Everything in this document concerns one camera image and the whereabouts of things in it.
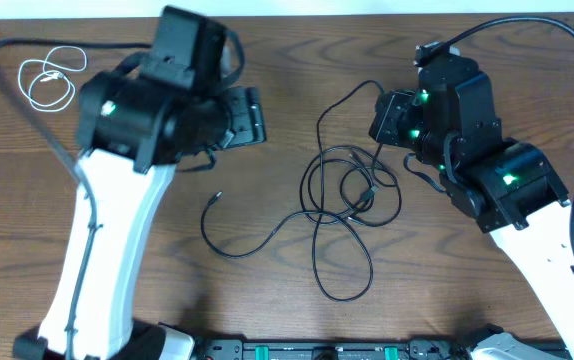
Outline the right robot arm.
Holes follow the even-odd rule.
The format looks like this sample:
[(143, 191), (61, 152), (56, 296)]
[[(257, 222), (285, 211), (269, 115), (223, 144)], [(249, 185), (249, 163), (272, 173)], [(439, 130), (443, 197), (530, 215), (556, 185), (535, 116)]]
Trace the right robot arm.
[(491, 81), (448, 50), (420, 67), (418, 86), (380, 95), (369, 130), (439, 172), (452, 205), (491, 235), (522, 273), (574, 358), (574, 219), (544, 153), (502, 135)]

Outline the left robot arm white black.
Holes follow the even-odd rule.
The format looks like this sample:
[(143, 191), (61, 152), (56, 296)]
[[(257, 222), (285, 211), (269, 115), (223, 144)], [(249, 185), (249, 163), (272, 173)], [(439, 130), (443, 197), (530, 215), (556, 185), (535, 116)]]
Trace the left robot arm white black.
[(187, 155), (265, 141), (258, 91), (241, 87), (225, 49), (243, 47), (223, 24), (172, 6), (152, 44), (134, 43), (79, 95), (75, 213), (51, 307), (18, 336), (20, 359), (188, 359), (194, 337), (133, 316), (148, 235)]

